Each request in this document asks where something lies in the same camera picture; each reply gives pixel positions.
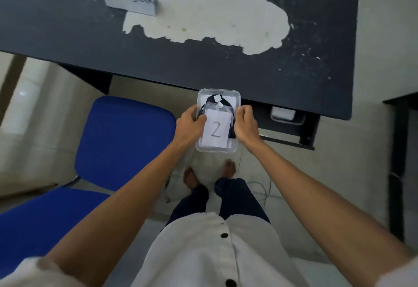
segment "hand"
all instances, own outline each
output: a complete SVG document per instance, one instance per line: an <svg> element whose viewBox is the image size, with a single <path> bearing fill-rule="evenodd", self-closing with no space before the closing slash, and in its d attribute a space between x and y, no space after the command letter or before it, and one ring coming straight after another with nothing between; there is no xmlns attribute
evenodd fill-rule
<svg viewBox="0 0 418 287"><path fill-rule="evenodd" d="M177 119L177 125L175 127L175 134L173 143L180 147L182 151L185 151L199 137L203 134L203 129L206 122L206 115L202 114L196 121L194 115L196 113L197 105L188 108L179 119Z"/></svg>
<svg viewBox="0 0 418 287"><path fill-rule="evenodd" d="M244 146L253 152L253 148L263 140L258 132L257 121L253 116L253 108L251 106L239 106L235 112L235 135Z"/></svg>

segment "number 2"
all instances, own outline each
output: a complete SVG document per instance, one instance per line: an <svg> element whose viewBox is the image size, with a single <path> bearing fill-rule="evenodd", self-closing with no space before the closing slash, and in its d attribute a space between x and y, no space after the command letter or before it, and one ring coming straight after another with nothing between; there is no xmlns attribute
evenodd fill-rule
<svg viewBox="0 0 418 287"><path fill-rule="evenodd" d="M216 128L216 130L211 134L211 136L213 136L213 137L220 137L220 136L218 136L218 135L215 135L215 133L216 133L216 131L219 129L219 127L221 126L221 124L218 122L218 121L215 121L215 122L213 122L213 124L215 124L215 123L217 123L218 124L218 127Z"/></svg>

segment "left hand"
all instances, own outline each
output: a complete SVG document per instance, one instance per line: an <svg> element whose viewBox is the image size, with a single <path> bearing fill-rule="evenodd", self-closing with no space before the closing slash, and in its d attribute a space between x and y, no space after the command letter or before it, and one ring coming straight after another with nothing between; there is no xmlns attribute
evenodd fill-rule
<svg viewBox="0 0 418 287"><path fill-rule="evenodd" d="M194 115L196 113L197 105L188 108L179 119L177 119L177 126L173 143L186 150L203 134L203 129L206 122L206 115L202 114L196 121Z"/></svg>

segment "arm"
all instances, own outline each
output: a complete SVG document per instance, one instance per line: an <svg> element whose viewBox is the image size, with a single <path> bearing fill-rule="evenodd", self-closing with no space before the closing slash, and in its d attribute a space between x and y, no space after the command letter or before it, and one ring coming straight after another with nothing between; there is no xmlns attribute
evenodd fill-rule
<svg viewBox="0 0 418 287"><path fill-rule="evenodd" d="M354 286L374 286L406 264L406 246L369 215L278 155L258 132L251 106L237 110L235 133L261 162L296 217Z"/></svg>
<svg viewBox="0 0 418 287"><path fill-rule="evenodd" d="M80 221L46 257L87 286L102 286L144 224L175 163L202 135L206 116L193 121L196 108L177 120L173 141L158 157Z"/></svg>

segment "white shirt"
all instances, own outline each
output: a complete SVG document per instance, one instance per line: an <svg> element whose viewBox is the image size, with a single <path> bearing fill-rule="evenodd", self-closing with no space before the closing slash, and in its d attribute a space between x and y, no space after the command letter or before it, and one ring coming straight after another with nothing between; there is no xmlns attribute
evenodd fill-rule
<svg viewBox="0 0 418 287"><path fill-rule="evenodd" d="M384 276L378 286L418 282L418 259ZM24 260L0 287L84 287L44 258ZM166 226L144 260L132 287L308 287L273 227L254 216L195 213Z"/></svg>

